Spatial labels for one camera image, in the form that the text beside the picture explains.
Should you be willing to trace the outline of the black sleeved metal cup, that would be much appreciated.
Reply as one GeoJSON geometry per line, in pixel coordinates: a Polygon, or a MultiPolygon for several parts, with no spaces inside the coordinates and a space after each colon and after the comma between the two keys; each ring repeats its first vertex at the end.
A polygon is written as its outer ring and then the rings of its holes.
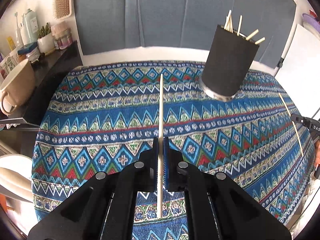
{"type": "Polygon", "coordinates": [[[233,100],[255,58],[259,45],[218,25],[199,79],[202,90],[223,102],[233,100]]]}

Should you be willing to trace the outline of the pink glass jar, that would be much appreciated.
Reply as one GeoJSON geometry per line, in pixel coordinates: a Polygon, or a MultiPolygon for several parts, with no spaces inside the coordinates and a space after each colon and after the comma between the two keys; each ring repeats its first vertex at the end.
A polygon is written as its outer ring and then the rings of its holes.
{"type": "Polygon", "coordinates": [[[73,43],[71,29],[65,21],[51,26],[56,49],[64,50],[73,43]]]}

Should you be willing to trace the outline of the white foam board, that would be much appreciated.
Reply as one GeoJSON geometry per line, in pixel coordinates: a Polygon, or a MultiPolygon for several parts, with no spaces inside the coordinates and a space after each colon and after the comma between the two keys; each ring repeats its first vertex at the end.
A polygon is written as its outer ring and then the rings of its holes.
{"type": "Polygon", "coordinates": [[[319,39],[297,25],[276,80],[302,116],[319,119],[319,39]]]}

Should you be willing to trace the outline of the grey blue backdrop cloth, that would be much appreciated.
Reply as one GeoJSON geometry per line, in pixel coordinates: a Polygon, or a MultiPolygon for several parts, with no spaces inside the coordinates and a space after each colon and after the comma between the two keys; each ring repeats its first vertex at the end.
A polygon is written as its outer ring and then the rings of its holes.
{"type": "Polygon", "coordinates": [[[209,50],[216,27],[232,11],[233,27],[248,35],[259,30],[255,61],[274,68],[287,42],[294,0],[74,0],[84,55],[136,47],[209,50]]]}

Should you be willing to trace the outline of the white lotion bottle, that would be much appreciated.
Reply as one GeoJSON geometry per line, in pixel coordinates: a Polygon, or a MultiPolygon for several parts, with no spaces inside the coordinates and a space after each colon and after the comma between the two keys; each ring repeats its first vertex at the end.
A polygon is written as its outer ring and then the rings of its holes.
{"type": "Polygon", "coordinates": [[[36,42],[38,39],[39,26],[37,23],[36,13],[30,8],[24,14],[23,23],[27,31],[28,43],[36,42]]]}

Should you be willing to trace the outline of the wooden hairbrush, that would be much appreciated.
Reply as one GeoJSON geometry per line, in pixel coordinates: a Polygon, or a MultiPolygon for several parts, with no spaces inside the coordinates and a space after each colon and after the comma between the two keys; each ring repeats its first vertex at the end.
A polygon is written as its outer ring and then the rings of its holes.
{"type": "Polygon", "coordinates": [[[72,0],[53,0],[53,14],[58,20],[71,16],[72,0]]]}

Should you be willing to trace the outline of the chopstick in cup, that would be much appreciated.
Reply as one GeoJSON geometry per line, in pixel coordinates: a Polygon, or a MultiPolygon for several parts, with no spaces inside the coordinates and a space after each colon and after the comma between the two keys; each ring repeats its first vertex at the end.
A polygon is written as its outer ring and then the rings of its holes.
{"type": "Polygon", "coordinates": [[[231,11],[231,10],[229,10],[228,15],[227,15],[227,17],[226,17],[225,25],[224,25],[224,29],[225,29],[225,30],[228,30],[228,26],[229,26],[229,21],[230,21],[231,13],[232,13],[232,11],[231,11]]]}
{"type": "Polygon", "coordinates": [[[250,33],[247,37],[246,37],[246,41],[249,41],[253,36],[255,36],[257,33],[259,33],[259,30],[256,29],[255,31],[253,31],[252,33],[250,33]]]}
{"type": "Polygon", "coordinates": [[[227,30],[228,30],[230,33],[233,33],[232,15],[229,16],[228,25],[227,25],[227,30]]]}

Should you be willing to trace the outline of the small potted succulent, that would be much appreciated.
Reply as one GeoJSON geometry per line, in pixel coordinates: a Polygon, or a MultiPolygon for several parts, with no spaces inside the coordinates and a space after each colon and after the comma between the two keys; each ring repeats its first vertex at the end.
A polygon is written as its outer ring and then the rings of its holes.
{"type": "Polygon", "coordinates": [[[40,53],[47,54],[55,49],[54,37],[48,22],[38,30],[37,35],[37,43],[40,53]]]}

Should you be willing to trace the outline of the cream ceramic mug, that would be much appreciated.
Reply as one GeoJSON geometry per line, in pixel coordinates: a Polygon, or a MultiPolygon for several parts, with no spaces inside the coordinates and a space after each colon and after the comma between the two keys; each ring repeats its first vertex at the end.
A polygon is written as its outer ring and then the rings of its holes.
{"type": "Polygon", "coordinates": [[[6,116],[25,104],[35,89],[35,73],[28,59],[21,61],[1,84],[1,111],[6,116]]]}

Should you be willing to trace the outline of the wooden chopstick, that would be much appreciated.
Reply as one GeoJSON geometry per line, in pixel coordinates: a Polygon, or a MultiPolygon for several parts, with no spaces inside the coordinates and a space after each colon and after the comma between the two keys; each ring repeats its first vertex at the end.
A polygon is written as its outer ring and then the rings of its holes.
{"type": "MultiPolygon", "coordinates": [[[[280,97],[280,99],[281,99],[281,101],[282,101],[282,103],[283,103],[283,105],[284,105],[284,107],[285,107],[285,109],[286,109],[286,111],[288,113],[288,116],[291,117],[291,113],[289,111],[289,108],[288,108],[284,98],[282,97],[281,93],[278,93],[278,95],[279,95],[279,97],[280,97]]],[[[295,133],[296,133],[296,137],[297,137],[297,140],[298,140],[301,156],[304,157],[303,148],[302,148],[302,144],[301,144],[301,141],[300,141],[300,136],[299,136],[298,130],[296,128],[296,124],[292,120],[291,120],[291,123],[292,123],[292,126],[293,126],[293,128],[295,130],[295,133]]]]}
{"type": "Polygon", "coordinates": [[[265,41],[265,37],[263,37],[263,38],[261,38],[261,39],[257,40],[257,41],[255,42],[255,44],[260,44],[260,43],[261,43],[261,42],[263,42],[263,41],[265,41]]]}
{"type": "Polygon", "coordinates": [[[158,154],[158,172],[157,172],[157,218],[162,218],[163,212],[163,173],[164,173],[164,160],[163,160],[163,114],[164,114],[164,79],[163,75],[160,75],[159,82],[159,124],[158,124],[158,142],[159,142],[159,154],[158,154]]]}
{"type": "Polygon", "coordinates": [[[237,33],[236,33],[237,36],[240,35],[241,25],[242,25],[242,15],[240,15],[239,17],[239,24],[238,24],[237,33]]]}

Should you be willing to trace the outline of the patterned blue tablecloth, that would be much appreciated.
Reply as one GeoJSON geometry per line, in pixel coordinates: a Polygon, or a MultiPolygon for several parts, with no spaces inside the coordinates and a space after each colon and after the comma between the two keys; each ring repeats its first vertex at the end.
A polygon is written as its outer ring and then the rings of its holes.
{"type": "Polygon", "coordinates": [[[229,102],[198,62],[77,67],[36,136],[29,239],[291,239],[313,169],[309,130],[270,74],[229,102]]]}

